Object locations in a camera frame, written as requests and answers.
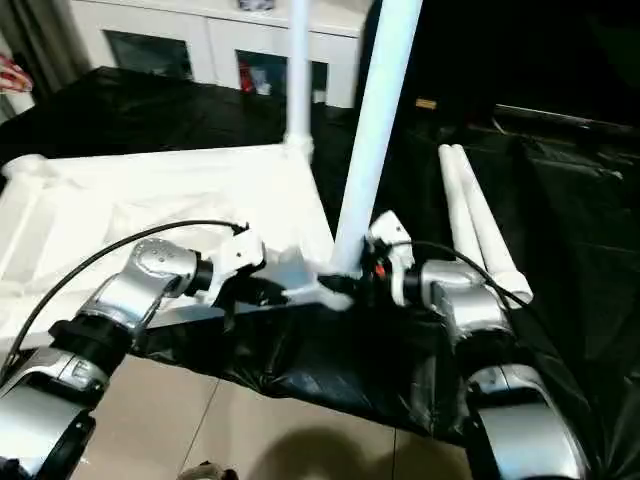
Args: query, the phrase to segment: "black plastic sheet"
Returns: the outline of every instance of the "black plastic sheet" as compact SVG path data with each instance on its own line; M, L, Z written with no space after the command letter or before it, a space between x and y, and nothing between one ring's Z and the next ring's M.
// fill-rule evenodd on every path
M313 112L313 172L337 225L353 115ZM0 127L0 164L278 142L284 104L212 86L100 69ZM393 209L414 239L450 244L437 160L442 130L396 128L375 214ZM640 471L640 171L608 146L588 149L463 131L488 202L535 293L539 318L514 325L596 476ZM418 258L431 252L416 251ZM459 378L444 332L424 312L320 306L148 332L138 355L460 442Z

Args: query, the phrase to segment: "tiled floor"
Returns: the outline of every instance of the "tiled floor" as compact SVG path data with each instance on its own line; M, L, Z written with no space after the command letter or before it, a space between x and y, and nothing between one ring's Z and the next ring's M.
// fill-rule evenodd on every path
M470 478L464 452L297 400L128 358L73 480L174 480L205 460L241 480Z

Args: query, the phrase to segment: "cabinet door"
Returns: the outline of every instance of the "cabinet door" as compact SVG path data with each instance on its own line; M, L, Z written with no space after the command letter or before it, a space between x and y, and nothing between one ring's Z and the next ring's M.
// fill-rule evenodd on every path
M92 66L216 82L205 18L80 0L70 4Z
M286 92L287 28L209 20L209 36L218 84L254 89L257 93ZM314 101L353 105L359 61L358 39L310 33Z

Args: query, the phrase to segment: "white pipe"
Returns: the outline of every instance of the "white pipe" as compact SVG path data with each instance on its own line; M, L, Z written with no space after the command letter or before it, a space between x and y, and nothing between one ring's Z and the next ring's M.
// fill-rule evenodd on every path
M458 174L458 160L456 151L449 145L440 145L438 156L440 157L440 169L442 171L442 183L447 197L449 210L449 224L453 246L460 253L465 254L479 266L484 268L482 252L476 237L473 220L469 213L467 200L462 188L462 181Z
M292 0L289 21L289 60L287 64L288 145L310 153L311 66L309 64L309 8L311 0Z
M507 244L473 173L467 154L460 145L454 145L452 148L456 153L458 175L462 181L462 188L487 271L498 285L521 300L530 302L533 299L531 287L513 263Z
M422 0L384 0L371 56L332 266L359 270Z

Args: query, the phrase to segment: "black cable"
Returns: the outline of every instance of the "black cable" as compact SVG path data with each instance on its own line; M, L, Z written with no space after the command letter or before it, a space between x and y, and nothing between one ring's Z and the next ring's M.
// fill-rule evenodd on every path
M524 300L519 298L517 295L514 295L509 290L506 290L506 289L502 288L500 285L498 285L496 283L496 281L493 278L491 278L491 275L489 274L489 272L487 272L484 268L482 268L476 262L471 260L465 254L457 251L454 248L447 247L446 245L442 245L440 243L435 243L435 242L429 242L429 241L426 241L426 240L407 240L407 241L404 241L404 242L392 243L392 244L387 245L387 246L389 248L394 248L394 247L399 247L399 246L402 246L402 245L416 245L416 246L423 246L423 247L433 248L434 250L439 250L441 252L444 252L444 253L446 253L448 255L456 257L456 258L462 260L463 262L465 262L467 265L469 265L476 272L478 272L478 274L480 274L482 276L482 278L485 280L487 285L489 285L491 288L493 288L495 290L496 294L498 295L498 298L500 299L500 303L502 303L502 305L504 306L505 313L507 315L507 319L509 320L509 322L511 323L512 326L514 326L513 325L513 309L511 308L511 305L507 301L507 298L510 299L510 300L513 300L513 302L517 303L518 306L522 307L522 309L524 311L526 311L529 315L531 315L533 318L535 318L536 324L542 329L542 332L547 337L547 340L549 341L550 345L553 347L553 349L558 351L555 343L552 340L553 336L551 335L551 332L549 331L547 326L544 324L544 322L540 318L540 315L538 315L538 312L535 310L535 308L533 308L527 302L525 302Z
M241 233L248 228L248 227L243 227L241 225L238 225L236 223L225 222L222 220L183 220L180 222L167 223L164 225L159 225L157 227L149 228L147 230L143 230L141 232L125 237L122 240L118 240L117 242L112 243L111 245L108 245L107 247L103 248L99 252L94 253L89 258L87 258L82 263L80 263L80 265L78 265L76 268L74 268L69 273L67 273L58 283L56 283L53 286L53 288L51 288L51 290L49 290L44 295L44 297L42 297L42 299L38 302L35 308L31 311L31 313L25 320L24 324L22 325L20 332L18 333L15 340L13 341L13 344L11 345L9 352L7 353L7 357L4 359L2 368L0 369L0 387L4 385L7 373L9 372L9 369L11 368L16 355L20 350L20 346L22 345L22 342L27 336L27 333L29 332L29 329L33 325L33 322L35 321L36 317L44 309L47 303L49 303L49 301L53 298L53 296L56 293L58 293L67 283L73 280L74 277L76 277L80 272L85 270L87 267L89 267L91 264L95 263L97 260L101 259L105 255L113 252L114 250L117 250L120 247L128 245L131 242L135 242L136 240L140 240L144 237L148 237L149 235L153 235L155 233L164 232L165 230L171 230L173 228L179 228L179 227L187 227L190 225L216 225L220 227L229 227L233 230L234 234Z
M465 254L457 251L456 249L447 247L446 245L442 245L440 243L429 242L427 240L406 240L403 242L391 243L387 246L389 248L395 248L403 245L415 245L415 246L433 248L434 250L439 250L441 252L447 253L453 257L456 257L462 260L464 263L466 263L471 268L473 268L476 272L478 272L478 274L484 279L485 283L495 290L496 294L498 295L498 298L500 299L500 303L502 303L502 305L504 306L505 312L509 320L512 319L512 309L511 309L511 305L507 301L507 297L515 301L518 305L525 307L527 309L531 309L529 304L527 304L526 302L518 298L513 293L505 290L500 285L498 285L496 281L493 278L491 278L491 275L489 275L489 272L487 272L484 268L482 268L476 262L471 260Z

